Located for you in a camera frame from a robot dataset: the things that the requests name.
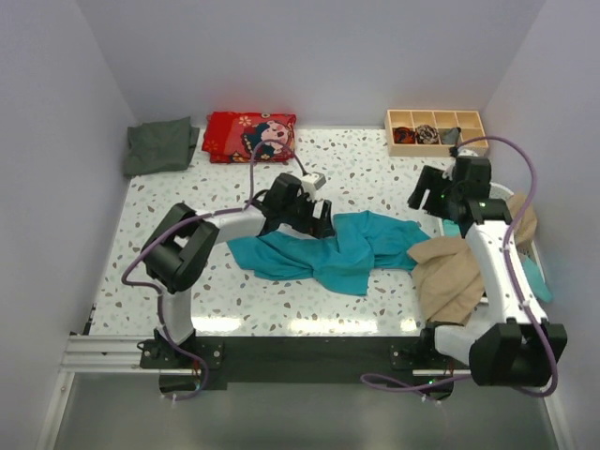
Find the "teal t shirt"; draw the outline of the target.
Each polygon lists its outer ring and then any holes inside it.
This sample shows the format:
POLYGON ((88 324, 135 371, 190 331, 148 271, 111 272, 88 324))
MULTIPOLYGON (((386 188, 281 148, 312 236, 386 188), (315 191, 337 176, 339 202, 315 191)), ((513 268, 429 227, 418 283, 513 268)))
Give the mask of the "teal t shirt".
MULTIPOLYGON (((442 234, 447 237, 456 237, 460 236, 460 230, 458 225, 453 221, 444 219, 442 221, 442 234)), ((522 251, 519 252, 519 258, 535 297, 541 302, 551 303, 553 295, 546 284, 545 276, 537 262, 528 253, 523 253, 522 251)))
POLYGON ((416 261, 409 249, 429 239, 415 221, 370 211, 334 215, 336 234, 324 239, 270 232, 228 243, 240 268, 269 280, 315 279, 333 293, 364 296, 370 272, 410 272, 416 261))

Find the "patterned rolled sock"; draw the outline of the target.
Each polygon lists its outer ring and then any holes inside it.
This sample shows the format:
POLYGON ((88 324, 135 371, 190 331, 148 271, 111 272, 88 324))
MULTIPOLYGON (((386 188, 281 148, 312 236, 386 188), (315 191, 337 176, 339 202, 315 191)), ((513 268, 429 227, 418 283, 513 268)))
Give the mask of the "patterned rolled sock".
POLYGON ((435 145, 440 142, 439 132, 435 127, 422 124, 415 128, 416 141, 418 144, 435 145))

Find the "white plastic laundry basket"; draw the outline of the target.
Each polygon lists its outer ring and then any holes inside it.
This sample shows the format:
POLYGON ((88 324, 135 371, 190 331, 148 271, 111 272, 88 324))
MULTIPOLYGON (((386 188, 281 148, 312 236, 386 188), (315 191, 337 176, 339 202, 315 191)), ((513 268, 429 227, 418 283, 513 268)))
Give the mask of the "white plastic laundry basket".
MULTIPOLYGON (((491 185, 491 189, 490 189, 490 197, 491 198, 500 198, 503 200, 507 200, 514 194, 514 192, 512 190, 510 190, 508 187, 505 187, 501 184, 492 182, 490 185, 491 185)), ((438 235, 439 236, 460 235, 458 225, 451 225, 450 221, 448 221, 446 219, 440 219, 440 218, 437 218, 437 222, 438 222, 438 235)), ((532 262, 534 262, 538 268, 540 277, 542 279, 546 279, 546 274, 544 272, 543 265, 542 265, 540 257, 539 257, 539 252, 538 252, 537 246, 533 240, 518 245, 517 251, 521 255, 521 258, 527 257, 532 262)))

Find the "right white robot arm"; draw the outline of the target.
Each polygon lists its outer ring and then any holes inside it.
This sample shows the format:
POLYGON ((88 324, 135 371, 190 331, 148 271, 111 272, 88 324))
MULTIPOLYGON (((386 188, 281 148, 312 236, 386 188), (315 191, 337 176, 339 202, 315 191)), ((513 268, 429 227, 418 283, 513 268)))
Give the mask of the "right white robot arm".
POLYGON ((518 222, 506 201, 490 191, 489 160, 459 156, 451 176, 425 166, 409 197, 411 209, 459 226, 487 298, 464 325, 444 320, 428 326, 417 355, 428 368, 439 368, 451 357, 467 366, 480 386, 528 388, 538 395, 556 379, 567 334, 538 304, 519 258, 518 222))

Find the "grey rolled sock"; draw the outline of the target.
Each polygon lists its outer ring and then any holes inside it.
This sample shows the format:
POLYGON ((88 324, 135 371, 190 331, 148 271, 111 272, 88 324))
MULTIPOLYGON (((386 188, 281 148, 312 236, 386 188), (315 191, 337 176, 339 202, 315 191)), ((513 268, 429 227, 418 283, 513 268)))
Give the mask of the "grey rolled sock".
POLYGON ((459 142, 460 134, 461 134, 460 127, 451 127, 448 129, 440 129, 440 131, 439 131, 440 142, 443 145, 450 145, 450 146, 457 145, 459 142))

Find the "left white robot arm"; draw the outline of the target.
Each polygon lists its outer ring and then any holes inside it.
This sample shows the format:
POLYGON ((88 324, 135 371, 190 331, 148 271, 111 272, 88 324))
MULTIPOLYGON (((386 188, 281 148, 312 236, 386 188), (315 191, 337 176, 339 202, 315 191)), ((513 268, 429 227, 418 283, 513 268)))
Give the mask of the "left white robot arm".
POLYGON ((317 198, 325 183, 317 172, 300 178, 282 173, 240 208, 202 214, 180 202, 169 210, 141 253, 147 276, 158 284, 158 332, 165 339, 160 354, 166 362, 183 368, 193 359, 191 288, 214 246, 263 236, 281 225, 318 239, 335 234, 331 203, 317 198))

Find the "beige t shirt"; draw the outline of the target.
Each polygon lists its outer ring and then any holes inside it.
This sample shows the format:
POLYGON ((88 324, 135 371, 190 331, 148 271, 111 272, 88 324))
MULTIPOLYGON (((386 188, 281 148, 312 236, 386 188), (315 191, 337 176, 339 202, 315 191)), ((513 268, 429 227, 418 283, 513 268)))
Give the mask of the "beige t shirt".
POLYGON ((464 325, 484 296, 479 265, 460 230, 413 245, 412 282, 428 322, 464 325))

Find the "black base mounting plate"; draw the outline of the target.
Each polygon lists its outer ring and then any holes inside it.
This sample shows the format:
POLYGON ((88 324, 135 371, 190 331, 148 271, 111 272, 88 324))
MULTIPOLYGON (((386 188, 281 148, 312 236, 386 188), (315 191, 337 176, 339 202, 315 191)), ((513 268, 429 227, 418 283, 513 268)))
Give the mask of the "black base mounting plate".
POLYGON ((140 366, 157 370, 164 394, 225 390, 232 383, 359 383, 378 373, 407 384, 467 372, 426 350, 418 337, 190 337, 175 350, 161 335, 143 340, 140 366))

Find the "orange black rolled sock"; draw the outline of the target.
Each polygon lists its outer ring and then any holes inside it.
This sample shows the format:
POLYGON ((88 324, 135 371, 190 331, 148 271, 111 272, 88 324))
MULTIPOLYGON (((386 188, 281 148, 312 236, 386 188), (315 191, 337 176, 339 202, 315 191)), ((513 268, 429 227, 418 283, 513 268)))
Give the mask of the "orange black rolled sock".
POLYGON ((393 141, 395 144, 415 144, 415 131, 409 127, 394 127, 393 141))

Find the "red cartoon folded cloth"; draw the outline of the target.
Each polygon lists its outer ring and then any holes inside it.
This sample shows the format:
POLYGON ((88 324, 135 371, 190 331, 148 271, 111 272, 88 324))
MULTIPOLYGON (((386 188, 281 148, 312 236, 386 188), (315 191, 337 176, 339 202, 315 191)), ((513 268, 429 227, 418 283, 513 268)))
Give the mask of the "red cartoon folded cloth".
POLYGON ((294 154, 296 115, 268 112, 213 112, 207 117, 202 150, 211 163, 282 162, 294 154))

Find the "aluminium frame rail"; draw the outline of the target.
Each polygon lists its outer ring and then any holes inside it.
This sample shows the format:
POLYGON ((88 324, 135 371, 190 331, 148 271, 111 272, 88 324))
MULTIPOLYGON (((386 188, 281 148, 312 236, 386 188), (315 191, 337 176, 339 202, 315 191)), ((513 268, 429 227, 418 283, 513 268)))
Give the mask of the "aluminium frame rail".
POLYGON ((117 374, 142 371, 138 344, 152 336, 156 314, 125 316, 111 313, 105 318, 91 306, 81 333, 72 332, 59 365, 60 373, 117 374))

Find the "folded grey t shirt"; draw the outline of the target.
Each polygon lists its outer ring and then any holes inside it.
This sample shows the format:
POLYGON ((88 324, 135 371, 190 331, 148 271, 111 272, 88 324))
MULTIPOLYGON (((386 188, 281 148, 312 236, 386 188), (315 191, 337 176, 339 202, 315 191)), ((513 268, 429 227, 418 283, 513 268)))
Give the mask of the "folded grey t shirt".
POLYGON ((135 177, 186 170, 199 134, 200 129, 191 125, 189 117, 129 127, 123 175, 135 177))

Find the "wooden compartment box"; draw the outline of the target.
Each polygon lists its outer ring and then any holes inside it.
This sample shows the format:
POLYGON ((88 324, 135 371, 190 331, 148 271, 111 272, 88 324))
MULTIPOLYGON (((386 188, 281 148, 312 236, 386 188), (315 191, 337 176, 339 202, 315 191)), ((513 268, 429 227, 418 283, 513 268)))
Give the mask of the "wooden compartment box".
POLYGON ((449 158, 464 143, 477 155, 488 150, 478 111, 387 110, 384 127, 391 157, 449 158))

